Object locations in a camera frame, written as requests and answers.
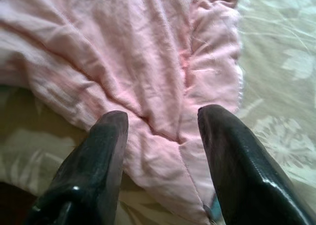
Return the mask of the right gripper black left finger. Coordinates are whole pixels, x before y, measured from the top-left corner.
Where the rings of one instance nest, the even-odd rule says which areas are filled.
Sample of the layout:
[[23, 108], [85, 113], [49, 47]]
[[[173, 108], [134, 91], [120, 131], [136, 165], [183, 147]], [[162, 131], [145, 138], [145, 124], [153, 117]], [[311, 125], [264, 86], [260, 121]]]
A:
[[116, 219], [128, 115], [111, 111], [59, 167], [31, 207], [26, 225], [113, 225]]

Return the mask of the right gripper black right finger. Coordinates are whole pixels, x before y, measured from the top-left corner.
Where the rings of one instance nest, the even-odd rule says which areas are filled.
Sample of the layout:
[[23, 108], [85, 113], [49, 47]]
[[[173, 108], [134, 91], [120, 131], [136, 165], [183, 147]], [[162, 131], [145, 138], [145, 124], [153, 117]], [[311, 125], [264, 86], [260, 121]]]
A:
[[198, 110], [198, 128], [225, 223], [311, 225], [314, 212], [255, 134], [221, 106]]

